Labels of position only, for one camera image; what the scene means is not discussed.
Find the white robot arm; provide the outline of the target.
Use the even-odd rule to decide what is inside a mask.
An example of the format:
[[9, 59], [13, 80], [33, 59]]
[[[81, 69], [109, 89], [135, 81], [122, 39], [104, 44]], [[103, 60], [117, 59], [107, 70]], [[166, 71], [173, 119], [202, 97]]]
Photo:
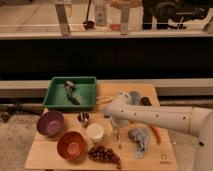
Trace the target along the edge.
[[198, 138], [193, 171], [213, 171], [213, 109], [184, 106], [138, 106], [119, 93], [107, 106], [115, 125], [135, 121]]

